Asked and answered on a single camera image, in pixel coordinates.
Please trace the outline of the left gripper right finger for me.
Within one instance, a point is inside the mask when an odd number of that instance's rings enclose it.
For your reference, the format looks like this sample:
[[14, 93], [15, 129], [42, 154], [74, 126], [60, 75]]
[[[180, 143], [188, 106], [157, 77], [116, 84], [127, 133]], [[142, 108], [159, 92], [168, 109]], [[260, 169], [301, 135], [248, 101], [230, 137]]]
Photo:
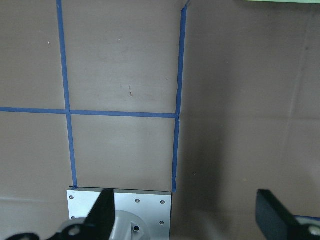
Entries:
[[255, 220], [267, 240], [308, 238], [308, 227], [301, 225], [270, 190], [257, 191]]

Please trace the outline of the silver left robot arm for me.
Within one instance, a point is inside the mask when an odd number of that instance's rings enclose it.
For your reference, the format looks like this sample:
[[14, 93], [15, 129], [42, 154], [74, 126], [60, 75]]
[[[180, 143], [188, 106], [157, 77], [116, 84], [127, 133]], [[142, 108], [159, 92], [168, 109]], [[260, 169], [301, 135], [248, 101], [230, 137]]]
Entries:
[[[256, 223], [267, 240], [313, 240], [310, 224], [301, 224], [273, 195], [270, 190], [259, 189], [256, 194]], [[142, 227], [124, 223], [116, 216], [115, 198], [112, 190], [103, 190], [93, 205], [82, 227], [81, 240], [125, 240], [129, 232], [134, 237]]]

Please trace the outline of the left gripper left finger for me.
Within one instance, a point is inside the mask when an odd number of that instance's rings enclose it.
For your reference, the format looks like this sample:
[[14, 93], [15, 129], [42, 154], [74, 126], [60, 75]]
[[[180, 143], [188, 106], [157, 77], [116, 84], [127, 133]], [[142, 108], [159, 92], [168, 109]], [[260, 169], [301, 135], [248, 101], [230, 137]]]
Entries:
[[109, 240], [115, 220], [114, 190], [104, 189], [84, 221], [84, 240]]

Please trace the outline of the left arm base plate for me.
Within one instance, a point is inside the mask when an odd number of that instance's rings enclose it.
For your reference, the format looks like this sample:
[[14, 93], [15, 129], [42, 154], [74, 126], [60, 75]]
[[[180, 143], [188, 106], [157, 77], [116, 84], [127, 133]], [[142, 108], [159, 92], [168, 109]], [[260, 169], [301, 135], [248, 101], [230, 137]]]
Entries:
[[[101, 188], [66, 191], [69, 218], [84, 219], [99, 197]], [[170, 238], [172, 194], [165, 191], [114, 190], [115, 213], [124, 223], [142, 227], [134, 237], [129, 231], [122, 233], [125, 240], [168, 240]]]

